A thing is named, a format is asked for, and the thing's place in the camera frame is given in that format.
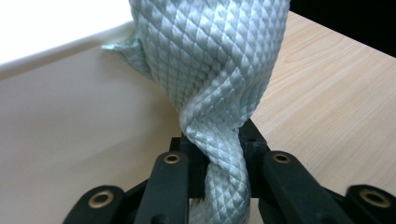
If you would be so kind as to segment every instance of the quilted fabric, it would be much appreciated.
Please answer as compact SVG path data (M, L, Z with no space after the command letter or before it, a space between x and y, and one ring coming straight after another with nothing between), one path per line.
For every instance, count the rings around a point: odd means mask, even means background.
M190 223L245 223L249 185L238 128L266 89L289 0L131 0L136 30L118 51L159 83L184 134L210 159Z

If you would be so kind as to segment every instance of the light blue fabric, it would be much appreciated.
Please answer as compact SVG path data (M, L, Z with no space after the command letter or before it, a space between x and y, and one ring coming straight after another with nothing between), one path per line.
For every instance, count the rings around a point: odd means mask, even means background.
M184 134L210 159L191 223L246 223L250 191L238 128L252 115L280 49L289 0L131 0L136 31L119 44L159 83Z

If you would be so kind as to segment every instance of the twisted fabric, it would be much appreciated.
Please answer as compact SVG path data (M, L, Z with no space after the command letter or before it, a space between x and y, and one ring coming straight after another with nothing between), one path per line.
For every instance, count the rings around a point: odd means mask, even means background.
M104 49L159 83L184 134L210 159L190 223L246 223L250 191L238 128L280 49L289 0L131 0L136 31Z

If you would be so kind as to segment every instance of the wood grain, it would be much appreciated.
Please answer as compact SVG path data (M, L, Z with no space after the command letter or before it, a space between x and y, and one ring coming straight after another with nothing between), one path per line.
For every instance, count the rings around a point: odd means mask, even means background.
M272 150L292 153L322 186L396 195L395 58L291 12L252 119Z

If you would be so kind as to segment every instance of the white surface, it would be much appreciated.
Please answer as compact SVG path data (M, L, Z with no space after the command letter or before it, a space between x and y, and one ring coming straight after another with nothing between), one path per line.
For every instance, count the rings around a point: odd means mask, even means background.
M128 0L2 0L0 64L131 20Z
M100 50L121 33L0 66L1 223L61 223L89 189L148 178L180 136L159 87Z

